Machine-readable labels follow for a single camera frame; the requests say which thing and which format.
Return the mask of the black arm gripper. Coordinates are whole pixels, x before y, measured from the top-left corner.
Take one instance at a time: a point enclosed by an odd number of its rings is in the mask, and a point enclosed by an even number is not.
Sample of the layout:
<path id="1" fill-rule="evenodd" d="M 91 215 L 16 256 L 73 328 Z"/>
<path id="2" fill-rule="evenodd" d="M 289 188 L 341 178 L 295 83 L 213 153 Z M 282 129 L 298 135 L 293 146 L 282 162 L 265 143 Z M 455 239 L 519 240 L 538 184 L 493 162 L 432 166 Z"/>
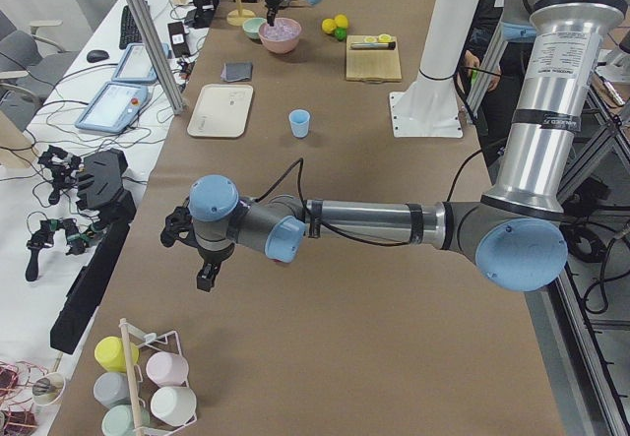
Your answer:
<path id="1" fill-rule="evenodd" d="M 232 243 L 225 245 L 201 245 L 195 235 L 193 221 L 186 205 L 177 206 L 164 220 L 164 228 L 160 233 L 160 242 L 164 247 L 172 247 L 175 242 L 195 248 L 203 260 L 203 266 L 196 276 L 196 287 L 210 292 L 216 282 L 218 270 L 223 261 L 232 255 Z"/>

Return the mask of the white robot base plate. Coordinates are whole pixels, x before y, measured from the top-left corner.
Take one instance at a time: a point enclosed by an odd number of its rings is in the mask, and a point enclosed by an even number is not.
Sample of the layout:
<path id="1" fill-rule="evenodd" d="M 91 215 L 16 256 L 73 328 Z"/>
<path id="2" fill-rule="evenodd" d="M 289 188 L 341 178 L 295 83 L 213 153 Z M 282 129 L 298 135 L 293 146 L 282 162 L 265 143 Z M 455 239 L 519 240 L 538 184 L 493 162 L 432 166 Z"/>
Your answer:
<path id="1" fill-rule="evenodd" d="M 404 92 L 390 93 L 397 138 L 463 136 L 454 77 L 478 0 L 435 0 L 418 74 Z"/>

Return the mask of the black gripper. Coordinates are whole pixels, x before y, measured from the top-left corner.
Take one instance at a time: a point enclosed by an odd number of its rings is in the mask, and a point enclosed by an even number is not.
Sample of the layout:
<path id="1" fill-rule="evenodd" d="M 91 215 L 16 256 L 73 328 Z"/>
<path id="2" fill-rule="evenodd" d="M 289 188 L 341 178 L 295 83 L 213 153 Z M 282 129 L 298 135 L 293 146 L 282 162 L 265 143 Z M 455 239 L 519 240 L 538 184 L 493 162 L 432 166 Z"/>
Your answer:
<path id="1" fill-rule="evenodd" d="M 282 0 L 265 0 L 265 2 L 266 2 L 266 6 L 268 8 L 267 24 L 268 25 L 273 25 L 274 24 L 274 13 L 276 13 L 278 11 L 278 9 L 280 8 Z"/>

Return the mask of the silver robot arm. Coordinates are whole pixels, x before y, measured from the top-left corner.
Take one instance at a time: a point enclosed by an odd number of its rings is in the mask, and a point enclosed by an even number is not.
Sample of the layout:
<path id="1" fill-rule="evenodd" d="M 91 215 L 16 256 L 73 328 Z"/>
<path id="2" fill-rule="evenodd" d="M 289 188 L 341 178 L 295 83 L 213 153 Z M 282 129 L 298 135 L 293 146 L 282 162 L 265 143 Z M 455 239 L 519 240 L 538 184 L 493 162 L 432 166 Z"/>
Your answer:
<path id="1" fill-rule="evenodd" d="M 241 195 L 221 175 L 197 180 L 165 220 L 164 246 L 176 242 L 203 258 L 202 290 L 214 287 L 221 264 L 242 245 L 292 261 L 304 238 L 323 230 L 381 247 L 427 243 L 467 257 L 489 280 L 516 291 L 554 281 L 569 252 L 561 232 L 558 187 L 603 36 L 626 15 L 629 0 L 504 0 L 495 31 L 529 43 L 521 90 L 509 121 L 489 123 L 483 140 L 497 166 L 477 202 L 432 206 Z"/>

